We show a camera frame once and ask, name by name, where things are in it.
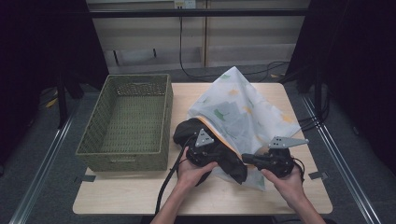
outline white plastic bag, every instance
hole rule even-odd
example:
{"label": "white plastic bag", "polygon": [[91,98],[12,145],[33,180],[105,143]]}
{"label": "white plastic bag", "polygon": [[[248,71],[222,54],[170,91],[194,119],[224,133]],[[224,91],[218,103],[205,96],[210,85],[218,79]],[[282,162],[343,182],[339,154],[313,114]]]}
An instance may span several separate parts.
{"label": "white plastic bag", "polygon": [[[260,95],[236,67],[225,72],[189,109],[187,119],[198,118],[239,156],[268,146],[274,136],[291,137],[300,130]],[[231,180],[221,168],[212,172]],[[249,168],[242,185],[265,190],[260,171]]]}

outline black cable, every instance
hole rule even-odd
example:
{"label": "black cable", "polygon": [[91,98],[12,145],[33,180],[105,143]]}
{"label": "black cable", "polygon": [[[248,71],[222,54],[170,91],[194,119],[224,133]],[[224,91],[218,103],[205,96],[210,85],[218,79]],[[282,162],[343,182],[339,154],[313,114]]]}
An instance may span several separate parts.
{"label": "black cable", "polygon": [[304,174],[305,174],[305,165],[302,161],[300,161],[297,158],[294,158],[294,165],[296,165],[298,167],[298,169],[300,170],[300,178],[301,178],[301,182],[304,182]]}
{"label": "black cable", "polygon": [[161,206],[161,200],[162,200],[162,198],[163,198],[163,192],[165,191],[165,188],[166,188],[166,186],[168,185],[169,180],[171,179],[173,173],[174,173],[175,170],[178,168],[178,166],[179,166],[183,161],[185,161],[185,160],[180,161],[180,158],[181,158],[181,156],[183,156],[183,153],[184,153],[184,148],[186,148],[187,143],[188,143],[188,142],[190,141],[190,139],[191,139],[192,137],[194,137],[194,136],[195,136],[195,134],[192,135],[192,136],[190,136],[190,137],[187,139],[187,141],[186,141],[186,143],[184,144],[183,148],[180,150],[180,153],[178,154],[177,159],[176,159],[176,161],[175,161],[175,163],[174,163],[172,169],[169,171],[168,176],[167,176],[167,177],[165,178],[165,180],[163,181],[163,185],[161,186],[160,192],[158,193],[157,205],[156,205],[156,207],[155,207],[155,215],[157,215],[158,212],[160,212],[160,206]]}
{"label": "black cable", "polygon": [[295,79],[297,79],[297,77],[304,72],[305,70],[307,70],[309,67],[311,66],[311,64],[306,64],[298,69],[296,69],[293,72],[289,72],[287,73],[284,77],[282,77],[278,82],[280,84],[286,84],[287,82],[291,82]]}
{"label": "black cable", "polygon": [[326,100],[325,100],[325,104],[324,107],[321,110],[321,115],[315,115],[314,117],[308,118],[308,119],[301,119],[299,120],[299,122],[305,122],[304,125],[302,125],[301,129],[303,132],[312,130],[316,127],[318,127],[320,124],[322,124],[326,118],[329,116],[330,113],[330,94],[327,91],[327,96],[326,96]]}
{"label": "black cable", "polygon": [[[181,54],[181,50],[182,50],[182,33],[183,33],[183,18],[180,17],[179,20],[180,20],[180,29],[179,29],[180,32],[179,32],[178,60],[179,60],[179,63],[180,63],[181,70],[184,72],[184,74],[186,74],[187,77],[189,77],[191,79],[194,79],[194,80],[203,81],[203,82],[209,82],[209,81],[204,80],[202,78],[206,78],[206,77],[220,77],[221,75],[219,75],[219,74],[216,74],[216,75],[205,75],[205,76],[198,76],[197,77],[197,76],[193,76],[193,75],[189,74],[184,69],[183,62],[182,62],[182,54]],[[270,68],[270,65],[274,64],[274,63],[279,63],[279,65],[276,65],[276,66],[273,66],[273,67]],[[264,81],[265,79],[267,79],[269,77],[269,71],[270,70],[272,70],[274,68],[277,68],[277,67],[279,67],[281,65],[284,65],[285,63],[289,63],[289,62],[271,62],[271,63],[268,63],[266,65],[266,69],[265,70],[261,70],[261,71],[258,71],[258,72],[252,72],[252,73],[244,73],[243,75],[244,76],[251,76],[251,75],[257,75],[259,73],[266,73],[266,76],[264,76],[262,79],[260,79],[258,81],[258,82],[262,82],[262,81]]]}

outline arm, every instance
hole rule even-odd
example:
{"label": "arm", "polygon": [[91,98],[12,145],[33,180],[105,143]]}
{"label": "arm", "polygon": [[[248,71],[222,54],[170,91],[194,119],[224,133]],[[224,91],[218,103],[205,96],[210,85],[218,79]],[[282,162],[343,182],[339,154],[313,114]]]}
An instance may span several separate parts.
{"label": "arm", "polygon": [[297,213],[303,223],[325,223],[315,207],[305,196],[300,171],[296,166],[294,166],[289,176],[282,179],[277,178],[271,171],[265,169],[262,169],[262,174],[274,183],[275,188],[288,203],[288,206]]}
{"label": "arm", "polygon": [[205,167],[197,167],[186,160],[186,151],[184,149],[183,156],[180,158],[182,163],[178,166],[178,180],[177,183],[166,200],[165,204],[161,208],[160,212],[151,221],[152,224],[155,223],[174,223],[178,208],[184,201],[189,192],[194,188],[194,186],[201,179],[201,176],[206,172],[211,171],[218,164],[216,162],[211,162]]}

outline wooden table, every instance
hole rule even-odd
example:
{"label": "wooden table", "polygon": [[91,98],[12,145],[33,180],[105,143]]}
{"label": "wooden table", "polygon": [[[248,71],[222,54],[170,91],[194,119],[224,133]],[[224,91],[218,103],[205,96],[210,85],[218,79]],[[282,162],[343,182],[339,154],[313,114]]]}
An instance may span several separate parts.
{"label": "wooden table", "polygon": [[[252,85],[280,110],[295,118],[289,98],[281,84],[252,83]],[[174,83],[174,103],[171,121],[171,137],[176,126],[186,119],[187,110],[210,86],[210,83]],[[302,132],[293,137],[304,138]],[[169,148],[169,168],[174,164],[180,146],[172,140]],[[329,214],[332,204],[322,180],[311,180],[308,174],[317,170],[308,145],[290,149],[291,154],[304,162],[306,196],[321,214]],[[96,175],[93,182],[82,182],[73,210],[81,215],[124,214],[153,215],[158,192],[168,171],[161,172],[101,172],[87,169],[86,175]],[[164,194],[166,201],[177,176],[173,175]],[[210,176],[195,188],[181,205],[180,215],[275,215],[294,213],[287,206],[274,186],[265,182],[268,190],[260,191],[229,183]]]}

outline green wicker basket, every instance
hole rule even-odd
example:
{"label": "green wicker basket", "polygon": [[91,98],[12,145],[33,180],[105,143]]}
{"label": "green wicker basket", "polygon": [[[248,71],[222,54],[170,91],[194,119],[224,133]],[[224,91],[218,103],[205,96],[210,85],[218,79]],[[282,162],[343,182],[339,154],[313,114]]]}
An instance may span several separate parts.
{"label": "green wicker basket", "polygon": [[76,152],[93,171],[159,171],[168,163],[169,75],[109,75]]}

